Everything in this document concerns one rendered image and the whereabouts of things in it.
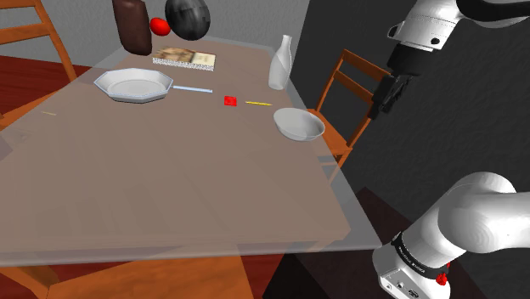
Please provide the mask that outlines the white octagonal frying pan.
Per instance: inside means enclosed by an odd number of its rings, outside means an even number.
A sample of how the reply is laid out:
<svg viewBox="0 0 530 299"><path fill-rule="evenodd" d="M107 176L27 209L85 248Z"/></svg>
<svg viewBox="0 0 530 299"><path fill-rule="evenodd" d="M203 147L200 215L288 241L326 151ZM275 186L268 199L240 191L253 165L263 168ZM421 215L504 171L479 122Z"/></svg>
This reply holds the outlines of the white octagonal frying pan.
<svg viewBox="0 0 530 299"><path fill-rule="evenodd" d="M213 93L207 88L174 85L173 79L160 71L139 68L106 71L93 84L111 99L132 104L163 99L171 89Z"/></svg>

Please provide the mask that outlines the white bowl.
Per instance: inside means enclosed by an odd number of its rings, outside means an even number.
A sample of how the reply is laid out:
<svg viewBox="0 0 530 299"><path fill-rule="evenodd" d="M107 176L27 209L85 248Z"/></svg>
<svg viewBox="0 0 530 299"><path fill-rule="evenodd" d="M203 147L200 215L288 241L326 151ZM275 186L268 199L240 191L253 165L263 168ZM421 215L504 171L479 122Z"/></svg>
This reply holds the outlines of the white bowl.
<svg viewBox="0 0 530 299"><path fill-rule="evenodd" d="M307 110L282 108L274 112L273 120L278 130L294 141L312 141L325 132L325 124Z"/></svg>

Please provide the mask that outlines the black egg-shaped object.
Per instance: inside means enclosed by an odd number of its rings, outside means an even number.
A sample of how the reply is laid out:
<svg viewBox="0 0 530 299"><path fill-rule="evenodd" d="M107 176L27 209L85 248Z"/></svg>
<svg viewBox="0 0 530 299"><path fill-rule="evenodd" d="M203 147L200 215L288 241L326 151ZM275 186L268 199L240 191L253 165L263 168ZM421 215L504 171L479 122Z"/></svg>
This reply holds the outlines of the black egg-shaped object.
<svg viewBox="0 0 530 299"><path fill-rule="evenodd" d="M211 25L204 0L166 0L165 16L172 31L187 41L200 40Z"/></svg>

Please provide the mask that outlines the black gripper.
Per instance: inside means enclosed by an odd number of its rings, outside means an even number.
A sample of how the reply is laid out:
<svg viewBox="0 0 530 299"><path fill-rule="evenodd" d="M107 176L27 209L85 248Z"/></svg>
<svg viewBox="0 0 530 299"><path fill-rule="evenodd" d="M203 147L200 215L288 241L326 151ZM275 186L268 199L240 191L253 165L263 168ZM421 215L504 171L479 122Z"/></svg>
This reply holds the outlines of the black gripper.
<svg viewBox="0 0 530 299"><path fill-rule="evenodd" d="M373 104L368 118L375 120L381 110L388 105L388 111L402 97L411 81L411 76L420 76L423 72L424 51L403 44L397 44L392 50L386 65L393 75L384 75L371 98Z"/></svg>

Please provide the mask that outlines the dark brown tall vase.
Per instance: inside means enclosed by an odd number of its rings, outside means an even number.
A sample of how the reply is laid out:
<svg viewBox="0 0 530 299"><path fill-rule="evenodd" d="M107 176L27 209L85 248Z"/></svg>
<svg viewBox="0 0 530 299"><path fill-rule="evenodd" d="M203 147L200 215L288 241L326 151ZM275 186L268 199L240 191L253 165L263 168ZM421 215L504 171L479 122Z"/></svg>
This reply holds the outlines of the dark brown tall vase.
<svg viewBox="0 0 530 299"><path fill-rule="evenodd" d="M121 45L130 54L150 55L152 38L143 0L112 0Z"/></svg>

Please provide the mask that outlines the orange wooden chair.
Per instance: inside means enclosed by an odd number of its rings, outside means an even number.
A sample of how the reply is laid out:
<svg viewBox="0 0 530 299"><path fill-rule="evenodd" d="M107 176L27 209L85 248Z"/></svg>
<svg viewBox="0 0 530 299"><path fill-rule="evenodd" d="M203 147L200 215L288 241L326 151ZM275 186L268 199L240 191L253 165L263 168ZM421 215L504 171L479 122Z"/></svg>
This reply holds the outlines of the orange wooden chair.
<svg viewBox="0 0 530 299"><path fill-rule="evenodd" d="M371 122L371 119L368 117L368 114L365 114L364 118L357 125L351 137L348 140L345 140L320 112L332 83L339 82L342 86L349 89L358 98L368 104L368 110L370 110L374 104L372 101L372 92L365 87L362 87L359 83L355 82L352 78L340 71L340 68L344 62L347 62L349 65L353 66L377 82L380 82L384 76L390 75L390 72L383 70L379 66L372 64L368 60L363 59L362 57L344 48L341 51L341 55L337 60L333 71L330 73L330 77L324 86L316 107L314 109L307 110L314 116L317 116L324 123L325 130L323 133L323 138L339 168L342 167L345 160L352 152L352 147L357 143L358 139Z"/></svg>
<svg viewBox="0 0 530 299"><path fill-rule="evenodd" d="M67 53L64 44L62 43L59 34L54 28L51 19L48 16L46 9L43 7L41 0L0 0L0 9L11 9L11 8L34 8L37 16L40 19L40 23L31 25L22 25L16 27L9 27L0 29L0 45L9 44L13 42L20 42L38 37L49 36L52 44L54 45L61 63L65 68L66 75L70 82L76 80L77 75L73 64L70 61L69 54ZM36 108L40 103L55 95L56 92L52 92L39 99L36 99L28 104L22 105L10 112L2 115L0 113L0 131L8 127L13 122L17 121L26 113Z"/></svg>

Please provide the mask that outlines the glass top table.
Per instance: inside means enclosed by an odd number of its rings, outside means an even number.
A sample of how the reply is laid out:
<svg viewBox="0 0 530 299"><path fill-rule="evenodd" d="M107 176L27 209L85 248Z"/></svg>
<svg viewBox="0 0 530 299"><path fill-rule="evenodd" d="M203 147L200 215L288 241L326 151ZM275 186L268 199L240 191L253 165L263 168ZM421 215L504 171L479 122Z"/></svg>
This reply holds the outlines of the glass top table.
<svg viewBox="0 0 530 299"><path fill-rule="evenodd" d="M302 101L268 86L271 49L213 38L191 48L214 53L215 70L160 72L213 93L116 102L99 76L153 68L118 50L0 131L0 267L381 245L324 140L275 126L277 109Z"/></svg>

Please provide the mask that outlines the white bottle vase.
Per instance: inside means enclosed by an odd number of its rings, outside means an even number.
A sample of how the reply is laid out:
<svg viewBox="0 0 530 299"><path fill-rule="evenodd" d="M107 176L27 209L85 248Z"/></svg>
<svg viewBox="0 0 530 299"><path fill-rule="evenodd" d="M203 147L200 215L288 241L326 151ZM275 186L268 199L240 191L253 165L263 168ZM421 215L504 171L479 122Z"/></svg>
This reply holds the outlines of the white bottle vase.
<svg viewBox="0 0 530 299"><path fill-rule="evenodd" d="M271 60L268 85L272 89L285 89L289 80L292 67L292 57L290 52L291 39L291 36L283 35L279 49Z"/></svg>

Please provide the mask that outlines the red tomato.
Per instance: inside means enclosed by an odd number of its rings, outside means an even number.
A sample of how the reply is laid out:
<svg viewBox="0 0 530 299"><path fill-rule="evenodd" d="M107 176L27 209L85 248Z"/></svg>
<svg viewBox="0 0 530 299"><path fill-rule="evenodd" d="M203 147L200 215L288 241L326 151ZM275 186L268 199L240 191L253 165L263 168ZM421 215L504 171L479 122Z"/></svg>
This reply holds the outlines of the red tomato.
<svg viewBox="0 0 530 299"><path fill-rule="evenodd" d="M167 36L171 31L171 27L167 21L161 18L152 18L149 22L149 28L154 34L160 37Z"/></svg>

